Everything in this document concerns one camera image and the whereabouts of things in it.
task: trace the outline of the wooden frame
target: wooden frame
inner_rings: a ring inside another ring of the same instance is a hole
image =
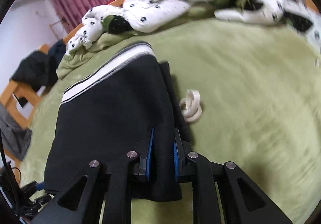
[[[113,6],[121,6],[125,0],[115,0],[111,2],[109,5]],[[312,0],[306,0],[307,6],[311,9],[318,12],[316,6],[312,2]],[[65,38],[63,38],[63,42],[66,44],[75,34],[76,32],[83,26],[83,24],[79,24],[76,28],[74,28]],[[39,51],[44,53],[48,53],[49,46],[44,44],[39,47]],[[30,114],[30,116],[26,119],[24,118],[16,108],[16,100],[13,97],[13,93],[17,97],[25,97],[34,107]],[[16,120],[16,122],[22,127],[26,128],[30,125],[33,114],[35,112],[36,106],[40,103],[42,96],[38,96],[30,87],[25,83],[15,82],[10,80],[7,87],[4,89],[2,95],[0,96],[0,102],[6,107],[9,114]],[[15,161],[17,167],[20,165],[20,160],[16,159],[9,151],[5,151],[5,153]]]

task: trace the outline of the white drawstring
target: white drawstring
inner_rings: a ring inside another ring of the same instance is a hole
[[[199,91],[187,89],[186,97],[179,102],[181,109],[185,105],[185,110],[182,110],[185,122],[194,122],[202,114],[201,96]]]

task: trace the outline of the triangular cutout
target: triangular cutout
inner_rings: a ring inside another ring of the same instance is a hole
[[[238,185],[240,187],[244,204],[249,212],[263,208],[265,201],[242,178],[238,178]]]
[[[82,176],[81,179],[59,199],[58,205],[71,211],[77,210],[86,183],[87,176]]]

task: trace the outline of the striped trim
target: striped trim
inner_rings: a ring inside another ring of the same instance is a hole
[[[144,55],[155,56],[151,46],[148,43],[136,43],[120,50],[92,75],[67,88],[62,96],[60,105],[73,100],[96,84],[123,69],[133,60]]]

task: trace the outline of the green bed sheet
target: green bed sheet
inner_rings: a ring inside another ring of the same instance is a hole
[[[285,212],[302,224],[321,199],[320,55],[286,27],[214,18],[126,39],[96,53],[59,80],[32,122],[22,183],[43,180],[64,90],[124,46],[144,40],[167,60],[178,99],[200,92],[203,114],[190,125],[193,150],[217,163],[236,162]],[[192,223],[191,185],[183,199],[134,200],[132,223]]]

